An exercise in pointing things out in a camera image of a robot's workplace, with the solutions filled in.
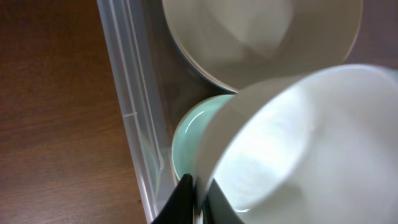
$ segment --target transparent plastic wall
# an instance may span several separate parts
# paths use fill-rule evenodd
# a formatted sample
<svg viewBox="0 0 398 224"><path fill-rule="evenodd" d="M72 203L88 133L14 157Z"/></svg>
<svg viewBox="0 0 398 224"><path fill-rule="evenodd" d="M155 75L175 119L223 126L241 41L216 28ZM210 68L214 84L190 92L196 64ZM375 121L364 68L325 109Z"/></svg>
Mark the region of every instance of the transparent plastic wall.
<svg viewBox="0 0 398 224"><path fill-rule="evenodd" d="M124 126L147 222L176 180L140 0L98 0Z"/></svg>

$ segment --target wood grain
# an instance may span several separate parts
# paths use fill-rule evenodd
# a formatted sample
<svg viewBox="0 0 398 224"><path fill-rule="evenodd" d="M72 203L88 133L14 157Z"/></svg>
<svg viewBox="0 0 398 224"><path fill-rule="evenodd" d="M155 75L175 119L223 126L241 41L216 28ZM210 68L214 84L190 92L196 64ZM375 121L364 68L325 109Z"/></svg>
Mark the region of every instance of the wood grain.
<svg viewBox="0 0 398 224"><path fill-rule="evenodd" d="M0 1L0 223L145 223L96 1Z"/></svg>

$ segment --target clear plastic tray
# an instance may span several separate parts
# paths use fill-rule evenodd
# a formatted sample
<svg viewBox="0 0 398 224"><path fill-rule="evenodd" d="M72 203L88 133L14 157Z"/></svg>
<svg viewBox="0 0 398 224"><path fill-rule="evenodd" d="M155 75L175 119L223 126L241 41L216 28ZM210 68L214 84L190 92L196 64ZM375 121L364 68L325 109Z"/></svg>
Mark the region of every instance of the clear plastic tray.
<svg viewBox="0 0 398 224"><path fill-rule="evenodd" d="M175 128L201 100L225 94L181 56L164 19L162 1L98 0L116 89L148 222L177 180L170 161ZM349 63L398 68L395 0L364 0L364 18ZM380 24L390 24L388 29Z"/></svg>

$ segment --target teal bowl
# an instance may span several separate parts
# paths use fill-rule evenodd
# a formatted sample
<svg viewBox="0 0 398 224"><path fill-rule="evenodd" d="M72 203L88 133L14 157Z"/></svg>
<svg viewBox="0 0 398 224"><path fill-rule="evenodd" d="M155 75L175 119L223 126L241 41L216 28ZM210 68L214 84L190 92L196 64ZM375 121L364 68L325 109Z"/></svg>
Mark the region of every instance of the teal bowl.
<svg viewBox="0 0 398 224"><path fill-rule="evenodd" d="M177 126L172 144L172 162L178 180L192 174L202 133L214 115L234 95L214 96L194 106Z"/></svg>

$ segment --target wooden table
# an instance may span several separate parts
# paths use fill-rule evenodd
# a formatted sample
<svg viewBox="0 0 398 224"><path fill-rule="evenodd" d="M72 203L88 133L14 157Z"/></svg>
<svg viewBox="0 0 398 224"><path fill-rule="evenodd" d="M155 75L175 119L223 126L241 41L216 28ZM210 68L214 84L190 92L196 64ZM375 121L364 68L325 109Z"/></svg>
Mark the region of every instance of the wooden table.
<svg viewBox="0 0 398 224"><path fill-rule="evenodd" d="M145 223L96 1L0 1L0 223Z"/></svg>

